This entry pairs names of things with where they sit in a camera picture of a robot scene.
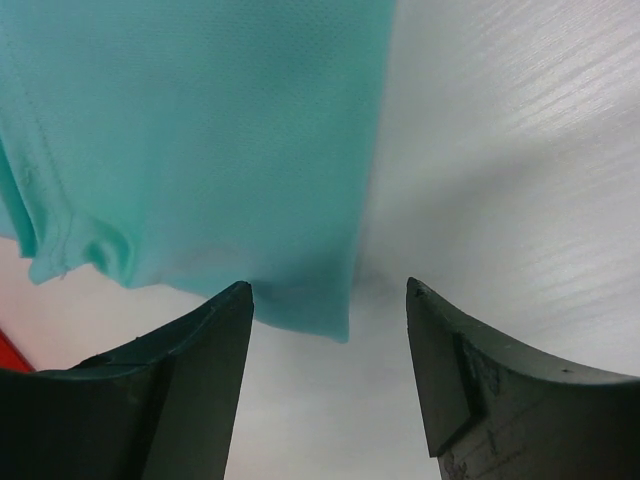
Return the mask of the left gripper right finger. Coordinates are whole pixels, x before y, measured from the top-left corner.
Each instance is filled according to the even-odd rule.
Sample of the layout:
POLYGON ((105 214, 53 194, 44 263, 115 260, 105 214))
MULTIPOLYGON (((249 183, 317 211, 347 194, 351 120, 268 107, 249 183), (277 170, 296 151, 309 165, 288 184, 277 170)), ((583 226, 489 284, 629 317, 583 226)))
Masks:
POLYGON ((417 279, 408 339, 429 454, 445 479, 635 479, 639 380, 533 348, 417 279))

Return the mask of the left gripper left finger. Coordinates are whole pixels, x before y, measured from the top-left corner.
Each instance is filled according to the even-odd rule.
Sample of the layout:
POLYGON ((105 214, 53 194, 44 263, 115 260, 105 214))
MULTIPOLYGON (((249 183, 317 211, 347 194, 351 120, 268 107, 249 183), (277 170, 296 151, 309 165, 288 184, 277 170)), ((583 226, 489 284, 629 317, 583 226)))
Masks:
POLYGON ((5 479, 221 479, 254 313, 235 283, 67 370, 1 374, 5 479))

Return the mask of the teal t-shirt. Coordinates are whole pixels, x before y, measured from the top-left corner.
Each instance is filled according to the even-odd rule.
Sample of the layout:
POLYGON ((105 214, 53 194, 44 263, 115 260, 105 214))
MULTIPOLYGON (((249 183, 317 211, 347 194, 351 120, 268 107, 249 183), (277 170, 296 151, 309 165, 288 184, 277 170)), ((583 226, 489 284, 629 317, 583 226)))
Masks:
POLYGON ((344 342, 391 1, 5 1, 1 233, 344 342))

